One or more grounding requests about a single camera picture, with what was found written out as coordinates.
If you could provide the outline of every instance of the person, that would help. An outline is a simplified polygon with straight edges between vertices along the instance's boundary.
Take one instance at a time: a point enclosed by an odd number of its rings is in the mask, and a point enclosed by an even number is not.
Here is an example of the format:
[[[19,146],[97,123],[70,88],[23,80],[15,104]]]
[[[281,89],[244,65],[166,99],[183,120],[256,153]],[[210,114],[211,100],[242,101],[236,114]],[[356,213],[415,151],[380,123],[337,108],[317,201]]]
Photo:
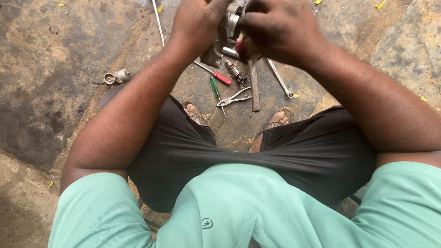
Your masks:
[[[439,247],[441,117],[326,40],[305,1],[251,0],[243,42],[343,107],[296,123],[282,108],[240,153],[169,96],[229,3],[182,0],[164,49],[105,96],[69,153],[49,247]],[[150,208],[172,211],[154,242],[128,176]],[[332,209],[367,182],[352,220]]]

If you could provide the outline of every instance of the pliers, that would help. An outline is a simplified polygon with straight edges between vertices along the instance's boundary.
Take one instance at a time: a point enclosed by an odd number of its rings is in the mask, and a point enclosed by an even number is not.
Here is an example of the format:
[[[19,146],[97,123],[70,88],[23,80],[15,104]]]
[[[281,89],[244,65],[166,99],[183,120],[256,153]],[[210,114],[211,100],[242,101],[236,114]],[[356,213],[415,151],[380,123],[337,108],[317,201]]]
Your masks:
[[[243,89],[243,90],[241,90],[241,91],[239,91],[239,92],[237,92],[236,94],[234,94],[234,95],[231,96],[231,97],[228,97],[228,98],[225,98],[224,100],[221,100],[221,101],[217,104],[217,106],[220,107],[220,106],[221,106],[221,103],[222,103],[222,106],[225,106],[225,105],[228,105],[228,104],[233,103],[233,102],[235,102],[235,101],[243,101],[243,100],[250,99],[251,96],[246,97],[246,98],[233,99],[233,98],[235,98],[238,94],[240,94],[240,93],[242,93],[244,90],[248,90],[248,89],[251,89],[251,86],[250,86],[250,87],[247,87],[247,88],[245,88],[245,89]]]

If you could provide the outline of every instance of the shirt logo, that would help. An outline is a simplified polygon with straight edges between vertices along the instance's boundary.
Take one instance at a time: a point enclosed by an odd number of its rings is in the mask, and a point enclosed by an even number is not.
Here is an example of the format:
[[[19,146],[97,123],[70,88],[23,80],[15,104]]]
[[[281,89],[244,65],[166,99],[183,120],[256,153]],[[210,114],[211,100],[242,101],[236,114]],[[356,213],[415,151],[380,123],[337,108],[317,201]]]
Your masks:
[[[202,230],[203,229],[210,229],[213,227],[213,221],[210,220],[210,218],[203,218],[201,221],[202,224]]]

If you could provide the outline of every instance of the red screwdriver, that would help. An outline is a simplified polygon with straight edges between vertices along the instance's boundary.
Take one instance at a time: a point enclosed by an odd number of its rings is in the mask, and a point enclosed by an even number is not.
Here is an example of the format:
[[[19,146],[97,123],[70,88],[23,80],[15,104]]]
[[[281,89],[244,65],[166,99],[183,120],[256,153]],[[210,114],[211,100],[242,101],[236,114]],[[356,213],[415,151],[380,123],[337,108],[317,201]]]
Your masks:
[[[207,67],[199,64],[196,61],[193,61],[193,63],[197,64],[198,66],[202,67],[203,69],[205,69],[206,71],[208,71],[209,73],[211,73],[214,77],[216,77],[217,79],[219,79],[221,82],[223,82],[226,85],[230,85],[231,84],[231,80],[229,80],[228,78],[222,76],[221,74],[219,74],[217,71],[211,71],[210,69],[208,69]]]

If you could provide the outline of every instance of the red screwdriver handle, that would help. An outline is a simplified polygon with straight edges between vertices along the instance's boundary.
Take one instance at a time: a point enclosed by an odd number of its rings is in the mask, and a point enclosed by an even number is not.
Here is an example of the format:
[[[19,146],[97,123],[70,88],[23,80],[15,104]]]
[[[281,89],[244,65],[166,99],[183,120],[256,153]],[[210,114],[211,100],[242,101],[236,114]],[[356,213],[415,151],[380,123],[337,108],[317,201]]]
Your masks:
[[[215,76],[217,79],[219,79],[221,82],[223,82],[224,84],[226,84],[228,86],[231,84],[231,80],[229,80],[228,78],[217,73],[217,71],[213,72],[213,76]]]

